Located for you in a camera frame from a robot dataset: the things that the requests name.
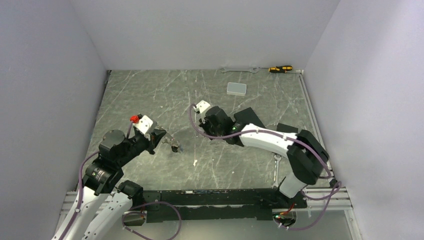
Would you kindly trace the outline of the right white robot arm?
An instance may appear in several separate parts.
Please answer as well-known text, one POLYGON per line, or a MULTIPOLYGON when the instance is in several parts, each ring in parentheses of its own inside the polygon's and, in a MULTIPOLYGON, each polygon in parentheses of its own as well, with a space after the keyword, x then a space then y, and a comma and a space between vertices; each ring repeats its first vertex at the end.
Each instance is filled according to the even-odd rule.
POLYGON ((276 184, 276 203, 289 207, 295 196, 308 185, 315 185, 323 171, 330 177, 329 155, 308 130, 280 124, 277 130, 265 128, 250 107, 229 117, 219 106, 201 101, 192 105, 200 116, 196 131, 213 140, 222 139, 230 145, 254 147, 288 159, 290 173, 276 184))

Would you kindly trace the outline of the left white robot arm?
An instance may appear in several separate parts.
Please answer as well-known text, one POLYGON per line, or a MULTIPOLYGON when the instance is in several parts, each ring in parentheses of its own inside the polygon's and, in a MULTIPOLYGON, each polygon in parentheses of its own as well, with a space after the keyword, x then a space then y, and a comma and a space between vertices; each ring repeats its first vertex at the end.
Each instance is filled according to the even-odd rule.
POLYGON ((123 166, 144 151, 155 154, 160 141, 171 135, 160 128, 130 128, 132 137, 117 129, 103 136, 96 159, 78 174, 77 196, 54 240, 100 240, 126 211, 146 202, 142 186, 130 180, 119 182, 123 166))

